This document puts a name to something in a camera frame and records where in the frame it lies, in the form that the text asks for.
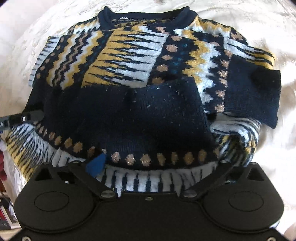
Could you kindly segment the white embroidered bedspread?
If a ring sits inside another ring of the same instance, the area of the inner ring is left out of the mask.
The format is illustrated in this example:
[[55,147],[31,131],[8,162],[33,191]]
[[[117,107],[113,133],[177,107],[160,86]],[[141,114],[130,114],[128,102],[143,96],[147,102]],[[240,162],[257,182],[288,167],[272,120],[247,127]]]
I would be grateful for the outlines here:
[[270,51],[281,71],[275,129],[264,127],[254,161],[285,203],[280,232],[295,224],[295,5],[290,1],[7,1],[1,6],[1,115],[19,113],[46,39],[88,20],[105,6],[116,13],[157,13],[189,6],[201,18],[231,26],[248,44]]

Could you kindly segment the navy yellow patterned knit sweater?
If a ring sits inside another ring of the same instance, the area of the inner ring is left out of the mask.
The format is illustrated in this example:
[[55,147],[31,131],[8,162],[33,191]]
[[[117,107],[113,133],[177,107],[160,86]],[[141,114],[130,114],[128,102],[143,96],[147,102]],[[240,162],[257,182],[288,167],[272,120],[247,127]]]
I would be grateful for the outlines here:
[[281,91],[271,53],[188,7],[104,8],[48,37],[30,82],[25,111],[44,117],[5,140],[21,175],[104,153],[96,178],[117,193],[180,193],[222,160],[247,165]]

